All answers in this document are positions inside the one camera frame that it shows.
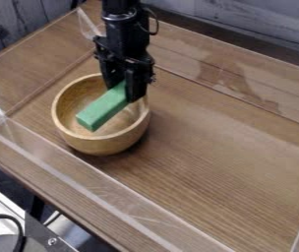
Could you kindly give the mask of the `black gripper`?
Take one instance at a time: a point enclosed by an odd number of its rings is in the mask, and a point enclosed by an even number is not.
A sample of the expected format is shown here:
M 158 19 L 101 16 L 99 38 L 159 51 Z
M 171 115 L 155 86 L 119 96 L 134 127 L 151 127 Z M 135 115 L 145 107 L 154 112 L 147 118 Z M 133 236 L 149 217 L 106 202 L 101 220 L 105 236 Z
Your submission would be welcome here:
M 109 48 L 109 38 L 95 36 L 95 58 L 101 61 L 102 73 L 109 89 L 126 80 L 126 96 L 130 103 L 147 94 L 147 85 L 155 81 L 155 59 L 147 51 L 137 56 L 118 55 Z

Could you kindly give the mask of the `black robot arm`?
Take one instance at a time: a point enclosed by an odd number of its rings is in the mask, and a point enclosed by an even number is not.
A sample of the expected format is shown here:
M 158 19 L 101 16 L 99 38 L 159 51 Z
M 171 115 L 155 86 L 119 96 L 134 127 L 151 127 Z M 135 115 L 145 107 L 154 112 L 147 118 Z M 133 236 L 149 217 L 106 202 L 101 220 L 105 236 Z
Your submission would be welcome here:
M 109 89 L 126 82 L 129 102 L 146 96 L 147 85 L 155 80 L 155 59 L 147 47 L 150 36 L 159 31 L 150 30 L 150 16 L 155 14 L 141 0 L 103 0 L 102 19 L 107 34 L 94 38 L 95 57 Z

